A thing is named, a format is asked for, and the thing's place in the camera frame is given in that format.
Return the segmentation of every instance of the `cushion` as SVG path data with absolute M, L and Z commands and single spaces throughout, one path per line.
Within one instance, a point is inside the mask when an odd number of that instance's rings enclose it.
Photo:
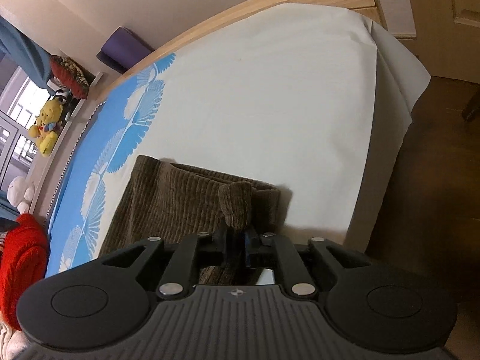
M 82 69 L 70 58 L 52 55 L 50 67 L 53 75 L 67 88 L 77 99 L 86 99 L 90 84 L 85 78 Z
M 7 234 L 0 265 L 0 310 L 8 325 L 21 330 L 17 302 L 28 287 L 45 276 L 49 243 L 31 214 L 22 214 L 16 221 L 20 226 Z

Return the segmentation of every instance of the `chair leg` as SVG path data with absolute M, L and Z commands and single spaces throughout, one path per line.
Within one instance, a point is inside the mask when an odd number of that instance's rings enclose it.
M 480 88 L 472 96 L 466 107 L 462 111 L 462 117 L 466 122 L 471 122 L 477 112 L 480 110 Z

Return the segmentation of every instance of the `blue curtain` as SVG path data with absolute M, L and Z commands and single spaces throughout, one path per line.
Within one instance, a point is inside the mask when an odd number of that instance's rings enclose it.
M 55 91 L 47 85 L 51 78 L 50 54 L 0 16 L 0 50 L 20 66 L 39 88 Z

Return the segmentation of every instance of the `white bed sheet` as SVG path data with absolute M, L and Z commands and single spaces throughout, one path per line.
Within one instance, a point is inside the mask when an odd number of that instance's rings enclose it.
M 430 80 L 372 20 L 305 4 L 273 7 L 183 47 L 160 77 L 150 130 L 103 176 L 95 255 L 140 154 L 277 185 L 279 222 L 294 242 L 323 236 L 365 250 Z

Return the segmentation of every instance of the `bed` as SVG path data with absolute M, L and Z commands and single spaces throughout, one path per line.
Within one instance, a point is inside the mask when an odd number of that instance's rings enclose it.
M 101 97 L 50 213 L 47 276 L 98 256 L 138 155 L 280 188 L 281 231 L 364 251 L 430 76 L 378 0 L 249 0 Z

